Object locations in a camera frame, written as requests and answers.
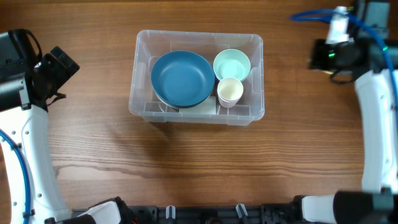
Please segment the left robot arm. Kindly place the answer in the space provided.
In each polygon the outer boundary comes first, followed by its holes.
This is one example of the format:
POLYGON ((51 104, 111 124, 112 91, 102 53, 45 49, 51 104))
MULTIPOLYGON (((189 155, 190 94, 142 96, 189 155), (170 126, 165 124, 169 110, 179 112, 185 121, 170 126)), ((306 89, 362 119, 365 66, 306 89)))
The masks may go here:
POLYGON ((120 197, 73 218, 60 193, 48 143, 48 99, 79 65, 60 47, 43 54, 27 29, 1 34, 1 149, 11 194, 12 223, 138 223, 120 197))

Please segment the clear plastic storage container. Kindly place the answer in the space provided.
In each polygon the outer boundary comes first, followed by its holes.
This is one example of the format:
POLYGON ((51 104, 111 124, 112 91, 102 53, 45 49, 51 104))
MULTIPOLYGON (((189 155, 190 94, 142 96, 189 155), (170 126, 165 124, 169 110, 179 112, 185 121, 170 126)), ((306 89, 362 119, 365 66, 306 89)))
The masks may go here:
POLYGON ((260 120, 266 112, 263 50, 263 40, 257 34, 142 30, 136 39, 129 111, 150 122, 247 126, 252 121, 260 120), (150 73, 159 57, 168 52, 187 50, 212 62, 217 54, 226 49, 244 52, 251 62, 249 75, 243 81, 243 95, 234 107, 222 107, 216 92, 210 95, 216 97, 216 114, 180 113, 178 108, 158 99, 150 81, 150 73))

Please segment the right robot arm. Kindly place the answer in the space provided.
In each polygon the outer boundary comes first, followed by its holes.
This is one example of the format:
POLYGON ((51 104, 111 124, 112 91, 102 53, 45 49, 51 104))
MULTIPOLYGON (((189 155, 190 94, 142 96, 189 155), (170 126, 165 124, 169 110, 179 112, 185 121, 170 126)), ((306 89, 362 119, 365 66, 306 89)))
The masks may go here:
POLYGON ((359 192, 296 196, 286 217, 290 223, 397 222, 397 41, 389 38, 390 7, 389 1, 355 1, 291 16, 329 25, 327 37, 314 42, 309 67, 328 73, 335 84, 347 75, 354 85, 364 169, 359 192))

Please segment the pink cup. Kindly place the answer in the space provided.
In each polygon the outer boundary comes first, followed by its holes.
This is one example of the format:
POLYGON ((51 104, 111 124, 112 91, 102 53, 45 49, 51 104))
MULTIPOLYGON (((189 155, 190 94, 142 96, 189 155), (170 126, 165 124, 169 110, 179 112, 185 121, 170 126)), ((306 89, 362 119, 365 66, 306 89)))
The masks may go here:
POLYGON ((224 108, 232 108, 236 105, 236 103, 240 100, 240 98, 233 98, 232 100, 223 98, 222 96, 218 97, 219 103, 224 108))

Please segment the dark blue bowl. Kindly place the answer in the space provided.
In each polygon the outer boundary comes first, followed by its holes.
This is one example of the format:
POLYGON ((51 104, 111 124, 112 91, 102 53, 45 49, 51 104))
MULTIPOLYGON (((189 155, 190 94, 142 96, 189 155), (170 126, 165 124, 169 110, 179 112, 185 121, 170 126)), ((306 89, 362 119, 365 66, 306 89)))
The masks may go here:
POLYGON ((177 50, 161 56, 150 80, 154 91, 213 90, 215 74, 210 63, 194 52, 177 50))
POLYGON ((190 108, 204 102, 213 90, 154 91, 158 99, 174 108, 190 108))

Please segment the mint green small bowl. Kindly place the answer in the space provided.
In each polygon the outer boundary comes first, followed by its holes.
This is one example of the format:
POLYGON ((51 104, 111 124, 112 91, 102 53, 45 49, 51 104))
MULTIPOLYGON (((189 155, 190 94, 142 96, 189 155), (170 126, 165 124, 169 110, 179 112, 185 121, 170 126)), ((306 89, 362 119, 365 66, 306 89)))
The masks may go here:
POLYGON ((243 82, 249 75, 251 63, 242 51, 226 49, 215 57, 213 70, 219 81, 224 78, 236 78, 243 82))

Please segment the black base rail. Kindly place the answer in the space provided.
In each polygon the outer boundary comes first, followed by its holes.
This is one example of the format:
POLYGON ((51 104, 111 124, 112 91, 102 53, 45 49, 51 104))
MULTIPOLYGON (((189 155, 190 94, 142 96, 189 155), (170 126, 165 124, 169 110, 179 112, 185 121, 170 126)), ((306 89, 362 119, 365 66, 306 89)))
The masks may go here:
POLYGON ((145 224, 303 224, 304 220, 296 206, 288 203, 247 206, 246 213, 240 215, 235 206, 229 207, 175 207, 167 216, 165 207, 130 206, 135 215, 133 223, 145 224))

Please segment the cream cup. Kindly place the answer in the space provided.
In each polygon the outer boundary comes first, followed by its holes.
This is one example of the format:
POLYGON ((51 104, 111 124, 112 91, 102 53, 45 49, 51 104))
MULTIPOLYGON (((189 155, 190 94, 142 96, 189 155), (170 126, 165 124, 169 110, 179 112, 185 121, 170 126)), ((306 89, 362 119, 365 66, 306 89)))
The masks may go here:
POLYGON ((224 78, 217 87, 217 94, 225 101, 238 101, 244 92, 243 84, 237 78, 224 78))

